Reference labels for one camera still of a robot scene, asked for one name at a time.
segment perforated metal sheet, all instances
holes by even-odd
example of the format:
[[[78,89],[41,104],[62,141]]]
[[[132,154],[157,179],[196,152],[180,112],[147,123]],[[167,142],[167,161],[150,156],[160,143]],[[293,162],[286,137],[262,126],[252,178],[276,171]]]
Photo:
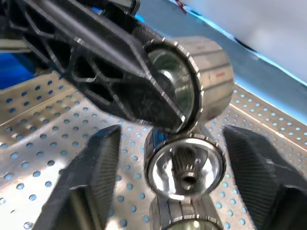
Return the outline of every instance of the perforated metal sheet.
[[[149,204],[154,194],[143,175],[143,145],[149,127],[98,111],[55,73],[2,91],[0,100],[1,229],[30,229],[59,171],[80,152],[90,135],[112,124],[121,124],[123,135],[107,229],[149,229]],[[291,164],[307,173],[306,126],[239,86],[224,114],[207,124],[224,149],[221,128],[225,124],[264,134]],[[212,199],[226,229],[253,229],[227,166]]]

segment silver cylindrical roller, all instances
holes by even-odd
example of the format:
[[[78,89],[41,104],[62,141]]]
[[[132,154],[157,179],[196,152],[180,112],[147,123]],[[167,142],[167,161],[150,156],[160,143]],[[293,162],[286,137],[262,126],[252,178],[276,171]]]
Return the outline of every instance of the silver cylindrical roller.
[[[153,191],[168,199],[189,201],[210,193],[226,169],[224,154],[211,138],[153,129],[146,138],[144,172]]]
[[[209,196],[189,203],[156,196],[150,206],[152,230],[222,230]]]
[[[228,106],[234,73],[216,42],[202,36],[175,37],[162,43],[153,40],[149,47],[149,58],[185,115],[184,130],[193,130]]]

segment black plastic part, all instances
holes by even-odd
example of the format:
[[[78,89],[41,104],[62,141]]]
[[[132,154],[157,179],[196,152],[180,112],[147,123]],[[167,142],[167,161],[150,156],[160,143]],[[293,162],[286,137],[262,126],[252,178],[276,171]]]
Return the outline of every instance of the black plastic part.
[[[61,177],[33,230],[103,230],[111,206],[120,126],[99,130]]]
[[[262,135],[224,128],[236,185],[258,230],[306,228],[307,181]]]
[[[139,4],[131,2],[134,11]],[[143,48],[162,37],[128,11],[106,0],[7,0],[7,4],[8,29],[22,35],[44,63],[99,109],[167,132],[186,125]],[[91,9],[99,6],[102,15]]]

